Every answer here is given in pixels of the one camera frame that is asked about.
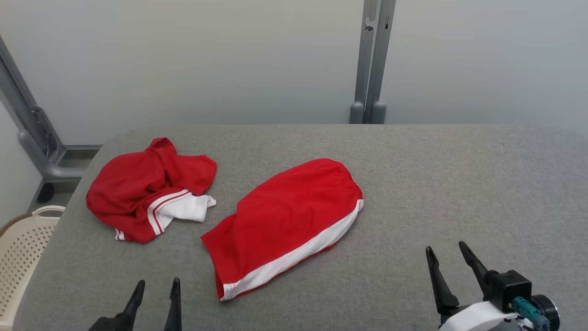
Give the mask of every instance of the teal connector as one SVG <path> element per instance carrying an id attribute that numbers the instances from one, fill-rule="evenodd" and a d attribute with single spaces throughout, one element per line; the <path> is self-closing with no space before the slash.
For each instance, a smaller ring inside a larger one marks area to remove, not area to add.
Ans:
<path id="1" fill-rule="evenodd" d="M 549 331 L 549 320 L 541 315 L 539 309 L 535 308 L 530 302 L 518 296 L 512 301 L 512 305 L 515 312 L 533 323 L 535 330 Z"/>

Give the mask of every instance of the white stripe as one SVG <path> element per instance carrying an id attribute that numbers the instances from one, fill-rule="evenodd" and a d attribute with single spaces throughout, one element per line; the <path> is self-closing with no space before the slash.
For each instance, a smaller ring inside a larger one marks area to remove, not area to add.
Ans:
<path id="1" fill-rule="evenodd" d="M 358 200 L 355 209 L 349 215 L 324 229 L 316 237 L 302 244 L 302 246 L 284 254 L 274 261 L 260 266 L 235 283 L 223 284 L 225 295 L 220 300 L 230 300 L 240 293 L 259 287 L 269 282 L 277 274 L 295 266 L 310 255 L 318 253 L 336 243 L 349 230 L 349 227 L 353 224 L 358 212 L 362 208 L 363 200 Z"/>
<path id="2" fill-rule="evenodd" d="M 153 232 L 155 232 L 155 235 L 158 236 L 162 233 L 162 231 L 159 231 L 159 227 L 157 226 L 157 221 L 155 221 L 155 218 L 153 217 L 153 210 L 155 207 L 157 207 L 158 204 L 164 202 L 165 200 L 171 198 L 171 197 L 175 197 L 175 196 L 179 196 L 182 195 L 184 193 L 188 192 L 187 189 L 183 189 L 180 192 L 176 192 L 176 193 L 172 193 L 172 194 L 168 194 L 167 196 L 162 196 L 160 198 L 158 198 L 157 200 L 153 201 L 149 207 L 147 208 L 147 219 L 149 220 L 149 224 L 151 224 L 151 227 L 153 228 Z"/>

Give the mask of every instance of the black box-shaped motor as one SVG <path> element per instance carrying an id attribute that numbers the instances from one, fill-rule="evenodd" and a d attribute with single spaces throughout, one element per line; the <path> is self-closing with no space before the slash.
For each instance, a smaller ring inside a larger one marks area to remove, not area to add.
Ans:
<path id="1" fill-rule="evenodd" d="M 531 300 L 531 281 L 514 270 L 505 273 L 488 272 L 486 280 L 490 286 L 490 302 L 503 313 L 513 311 L 508 305 L 515 297 Z"/>

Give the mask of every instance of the floor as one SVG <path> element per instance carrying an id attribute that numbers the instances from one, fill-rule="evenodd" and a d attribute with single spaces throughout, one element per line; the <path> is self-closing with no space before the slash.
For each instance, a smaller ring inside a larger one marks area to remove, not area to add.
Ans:
<path id="1" fill-rule="evenodd" d="M 90 165 L 90 162 L 97 152 L 98 150 L 68 150 L 63 159 L 59 162 L 59 165 L 62 167 L 88 168 L 88 165 Z M 30 213 L 40 207 L 49 205 L 67 206 L 69 199 L 71 199 L 78 186 L 78 183 L 79 181 L 53 183 L 55 194 L 51 200 L 46 203 L 40 203 L 35 197 L 34 201 L 31 202 L 28 212 Z"/>

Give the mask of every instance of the red fabric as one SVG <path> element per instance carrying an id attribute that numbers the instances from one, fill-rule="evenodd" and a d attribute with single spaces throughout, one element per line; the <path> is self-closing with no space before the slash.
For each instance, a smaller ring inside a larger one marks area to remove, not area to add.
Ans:
<path id="1" fill-rule="evenodd" d="M 143 152 L 119 155 L 107 163 L 86 195 L 88 209 L 102 222 L 146 243 L 155 238 L 147 208 L 155 200 L 188 189 L 202 195 L 212 184 L 216 163 L 206 155 L 178 155 L 167 138 Z"/>
<path id="2" fill-rule="evenodd" d="M 350 214 L 362 192 L 339 162 L 313 160 L 286 170 L 256 187 L 235 214 L 201 239 L 222 284 L 300 247 Z"/>

